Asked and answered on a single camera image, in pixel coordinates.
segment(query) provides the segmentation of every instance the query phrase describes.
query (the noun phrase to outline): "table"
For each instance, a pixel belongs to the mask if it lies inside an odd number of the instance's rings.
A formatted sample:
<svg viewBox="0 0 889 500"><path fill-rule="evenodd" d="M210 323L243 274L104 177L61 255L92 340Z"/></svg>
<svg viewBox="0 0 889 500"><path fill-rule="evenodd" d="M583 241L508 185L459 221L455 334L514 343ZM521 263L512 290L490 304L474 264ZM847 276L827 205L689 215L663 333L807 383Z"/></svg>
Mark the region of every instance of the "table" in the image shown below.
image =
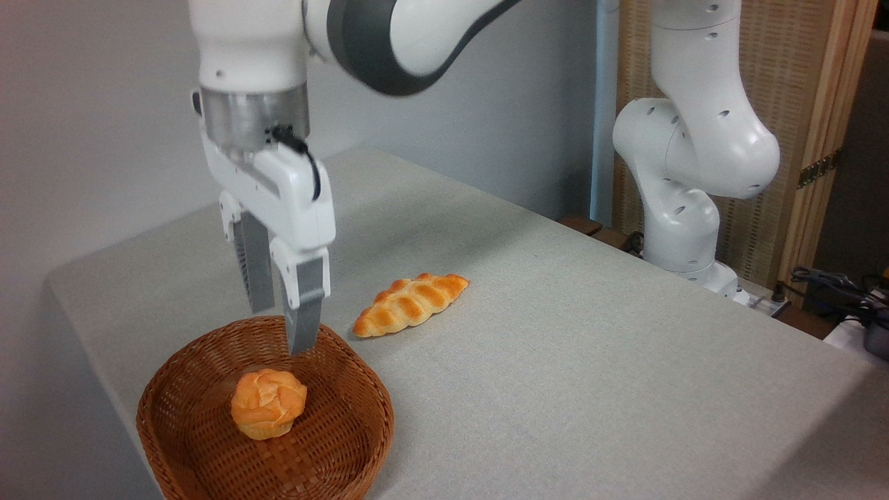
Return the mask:
<svg viewBox="0 0 889 500"><path fill-rule="evenodd" d="M338 237L323 322L396 410L368 498L889 498L887 374L386 153L325 164ZM426 271L472 284L420 327L350 334L377 292ZM155 370L249 315L214 206L49 282L137 447Z"/></svg>

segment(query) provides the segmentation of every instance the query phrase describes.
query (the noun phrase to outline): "braided bread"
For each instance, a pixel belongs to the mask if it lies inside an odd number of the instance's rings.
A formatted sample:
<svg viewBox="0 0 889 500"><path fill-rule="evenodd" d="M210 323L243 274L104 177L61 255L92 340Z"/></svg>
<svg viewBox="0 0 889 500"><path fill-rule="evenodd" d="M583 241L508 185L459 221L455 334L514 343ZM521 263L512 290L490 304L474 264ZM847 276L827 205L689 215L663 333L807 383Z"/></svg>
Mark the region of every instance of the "braided bread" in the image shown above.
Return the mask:
<svg viewBox="0 0 889 500"><path fill-rule="evenodd" d="M467 286L469 281L456 274L432 276L425 272L413 280L399 279L377 294L352 331L359 337L378 337L416 327L445 310Z"/></svg>

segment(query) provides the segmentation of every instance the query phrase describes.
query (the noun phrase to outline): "white wall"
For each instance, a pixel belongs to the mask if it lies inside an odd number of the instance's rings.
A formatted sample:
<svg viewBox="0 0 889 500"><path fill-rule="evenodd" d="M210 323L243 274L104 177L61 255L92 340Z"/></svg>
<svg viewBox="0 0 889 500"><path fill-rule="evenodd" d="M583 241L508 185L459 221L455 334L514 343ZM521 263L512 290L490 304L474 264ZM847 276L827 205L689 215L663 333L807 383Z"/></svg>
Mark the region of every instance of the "white wall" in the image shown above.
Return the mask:
<svg viewBox="0 0 889 500"><path fill-rule="evenodd" d="M585 213L594 17L593 2L524 0L410 99L313 64L309 142L320 157L368 144L547 216ZM185 0L5 0L0 60L0 497L151 496L120 430L95 431L114 417L42 284L217 197L188 99Z"/></svg>

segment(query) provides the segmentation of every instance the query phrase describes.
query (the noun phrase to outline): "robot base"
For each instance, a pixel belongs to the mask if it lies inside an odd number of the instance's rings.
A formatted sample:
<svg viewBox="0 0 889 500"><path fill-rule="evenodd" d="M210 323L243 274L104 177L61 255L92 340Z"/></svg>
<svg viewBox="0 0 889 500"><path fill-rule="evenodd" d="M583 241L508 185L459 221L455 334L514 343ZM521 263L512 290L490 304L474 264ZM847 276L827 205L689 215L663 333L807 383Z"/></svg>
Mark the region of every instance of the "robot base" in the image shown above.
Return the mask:
<svg viewBox="0 0 889 500"><path fill-rule="evenodd" d="M738 282L738 275L721 262L714 261L702 270L676 274L692 281L695 285L703 286L709 291L730 298L737 303L748 305L750 300L750 294L745 292Z"/></svg>

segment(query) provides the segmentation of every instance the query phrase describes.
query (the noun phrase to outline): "wooden block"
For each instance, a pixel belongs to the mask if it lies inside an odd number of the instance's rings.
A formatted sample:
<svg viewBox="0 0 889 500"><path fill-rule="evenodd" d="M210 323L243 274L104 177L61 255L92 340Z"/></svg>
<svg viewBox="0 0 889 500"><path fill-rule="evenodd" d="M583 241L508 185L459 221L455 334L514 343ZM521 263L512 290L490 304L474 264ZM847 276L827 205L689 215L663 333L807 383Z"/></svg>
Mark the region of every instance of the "wooden block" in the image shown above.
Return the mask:
<svg viewBox="0 0 889 500"><path fill-rule="evenodd" d="M587 236L593 236L594 234L599 232L599 230L602 229L601 222L591 221L590 219L588 219L586 217L580 217L577 215L562 217L561 219L559 219L556 222L562 224L563 226L569 227L573 230L582 232L583 234L585 234Z"/></svg>
<svg viewBox="0 0 889 500"><path fill-rule="evenodd" d="M593 238L601 241L602 243L613 246L618 250L624 252L627 251L627 239L629 237L618 230L613 230L611 228L602 228L598 233L593 235Z"/></svg>
<svg viewBox="0 0 889 500"><path fill-rule="evenodd" d="M818 340L824 340L834 328L833 324L826 319L794 307L785 308L776 319L785 325L806 332Z"/></svg>

